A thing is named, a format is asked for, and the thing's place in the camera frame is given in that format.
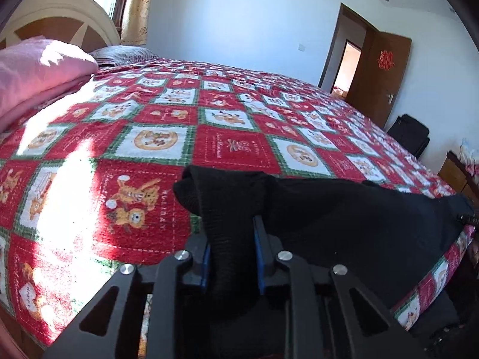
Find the wooden door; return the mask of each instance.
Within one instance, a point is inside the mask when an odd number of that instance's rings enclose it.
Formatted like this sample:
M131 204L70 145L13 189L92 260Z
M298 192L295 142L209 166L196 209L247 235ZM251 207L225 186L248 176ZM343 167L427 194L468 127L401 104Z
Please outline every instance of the wooden door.
M408 64L411 39L369 29L346 101L384 128Z

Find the door frame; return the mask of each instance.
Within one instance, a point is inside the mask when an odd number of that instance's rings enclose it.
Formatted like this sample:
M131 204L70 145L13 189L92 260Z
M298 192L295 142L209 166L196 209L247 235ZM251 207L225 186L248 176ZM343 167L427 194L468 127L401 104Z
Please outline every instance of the door frame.
M324 78L326 76L326 71L328 70L328 66L331 61L334 44L336 43L336 38L338 37L338 32L340 27L339 22L340 22L341 16L346 16L348 19L358 23L365 30L374 30L379 32L379 30L375 26L373 26L369 21L367 21L359 13L355 12L353 9L341 3L341 6L339 7L338 18L336 20L336 27L334 29L334 33L331 39L330 49L328 52L328 56L326 57L326 62L324 63L323 73L321 74L321 78L319 79L318 87L322 86Z
M342 60L344 59L344 54L346 53L346 47L348 46L348 43L350 45L352 45L355 49L359 50L360 52L363 51L363 49L361 47L359 47L358 45L354 44L354 42L352 42L348 38L346 38L346 42L344 43L344 49L342 50L341 62L339 63L338 71L336 72L336 75L334 76L334 80L333 80L333 84L332 84L332 88L331 88L331 93L334 90L334 84L336 83L336 80L338 79L339 70L341 69Z

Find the headboard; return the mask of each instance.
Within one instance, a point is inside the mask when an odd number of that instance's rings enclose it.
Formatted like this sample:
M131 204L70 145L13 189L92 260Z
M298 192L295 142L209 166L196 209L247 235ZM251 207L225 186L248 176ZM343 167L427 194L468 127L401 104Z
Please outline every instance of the headboard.
M23 0L0 33L0 50L38 35L86 52L120 44L114 23L94 0Z

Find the curtain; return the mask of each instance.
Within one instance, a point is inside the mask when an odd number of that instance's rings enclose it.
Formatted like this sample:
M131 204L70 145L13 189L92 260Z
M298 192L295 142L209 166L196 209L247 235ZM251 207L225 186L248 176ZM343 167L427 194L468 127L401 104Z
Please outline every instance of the curtain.
M147 44L150 0L126 0L121 41L124 45Z

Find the bedspread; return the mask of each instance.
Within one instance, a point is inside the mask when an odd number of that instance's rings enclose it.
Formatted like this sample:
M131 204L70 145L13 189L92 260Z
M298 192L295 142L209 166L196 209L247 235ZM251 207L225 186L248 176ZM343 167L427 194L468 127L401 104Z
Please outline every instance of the bedspread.
M172 192L185 165L453 193L344 101L282 75L157 59L76 90L0 134L0 302L44 346L121 263L158 263L198 229ZM394 309L406 328L472 231Z

